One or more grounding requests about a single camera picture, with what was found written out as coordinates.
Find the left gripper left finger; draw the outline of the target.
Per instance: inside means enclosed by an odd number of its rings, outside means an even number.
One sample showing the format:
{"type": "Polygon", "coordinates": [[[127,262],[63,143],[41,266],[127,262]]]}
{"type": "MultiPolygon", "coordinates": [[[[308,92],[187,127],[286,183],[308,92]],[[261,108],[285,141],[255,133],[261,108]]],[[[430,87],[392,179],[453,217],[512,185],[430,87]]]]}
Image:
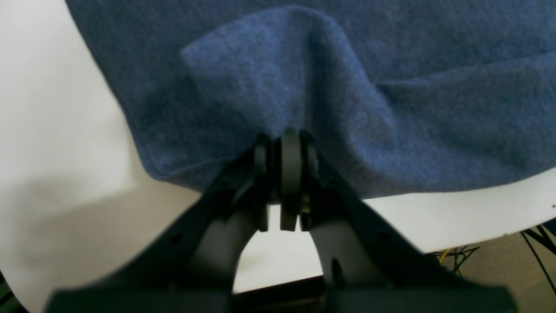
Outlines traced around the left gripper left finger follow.
{"type": "Polygon", "coordinates": [[[48,313],[230,313],[238,261],[268,230],[271,140],[229,164],[145,251],[86,287],[61,290],[48,313]]]}

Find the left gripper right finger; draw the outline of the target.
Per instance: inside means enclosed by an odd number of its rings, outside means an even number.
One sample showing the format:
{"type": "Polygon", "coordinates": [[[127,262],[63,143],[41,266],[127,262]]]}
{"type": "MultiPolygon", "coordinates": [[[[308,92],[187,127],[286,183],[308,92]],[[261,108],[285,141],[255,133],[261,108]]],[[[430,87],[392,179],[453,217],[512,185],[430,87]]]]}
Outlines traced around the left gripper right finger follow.
{"type": "Polygon", "coordinates": [[[278,141],[282,230],[310,233],[327,313],[515,313],[509,291],[461,279],[422,254],[318,154],[307,132],[278,141]]]}

